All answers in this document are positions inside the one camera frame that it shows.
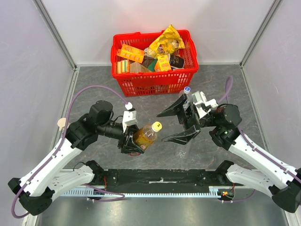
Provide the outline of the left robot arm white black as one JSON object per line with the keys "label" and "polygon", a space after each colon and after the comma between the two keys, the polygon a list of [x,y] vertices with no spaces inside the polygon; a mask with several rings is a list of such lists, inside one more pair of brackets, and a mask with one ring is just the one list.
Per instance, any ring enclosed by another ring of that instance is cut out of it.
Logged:
{"label": "left robot arm white black", "polygon": [[88,113],[66,126],[56,146],[33,170],[8,182],[16,195],[13,204],[19,202],[27,214],[36,216],[63,193],[79,185],[100,184],[103,169],[96,161],[88,161],[80,169],[57,177],[70,160],[96,142],[99,136],[116,139],[122,153],[134,156],[144,153],[134,142],[134,133],[138,131],[136,110],[130,102],[125,104],[125,108],[122,122],[117,123],[113,120],[113,105],[100,100],[90,107]]}

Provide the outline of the yellow tea bottle red label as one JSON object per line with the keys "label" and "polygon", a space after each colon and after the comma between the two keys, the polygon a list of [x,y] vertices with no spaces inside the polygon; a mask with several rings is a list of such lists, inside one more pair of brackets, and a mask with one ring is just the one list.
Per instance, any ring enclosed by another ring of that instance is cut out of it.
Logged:
{"label": "yellow tea bottle red label", "polygon": [[133,141],[143,151],[150,147],[158,138],[158,133],[162,129],[162,124],[156,121],[146,124],[133,135]]}

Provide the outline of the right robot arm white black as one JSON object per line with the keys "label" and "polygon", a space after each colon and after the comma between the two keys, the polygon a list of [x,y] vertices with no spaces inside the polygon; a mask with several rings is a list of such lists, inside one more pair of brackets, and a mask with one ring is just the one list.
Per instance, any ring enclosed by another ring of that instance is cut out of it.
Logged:
{"label": "right robot arm white black", "polygon": [[242,121],[238,106],[193,97],[184,108],[186,100],[186,95],[182,95],[157,114],[158,117],[177,116],[184,127],[184,132],[170,135],[163,141],[186,145],[200,133],[201,128],[212,127],[209,134],[218,147],[255,167],[250,170],[224,161],[215,174],[216,182],[223,186],[229,182],[245,185],[266,194],[283,210],[295,213],[301,205],[301,170],[268,153],[241,131],[238,127]]}

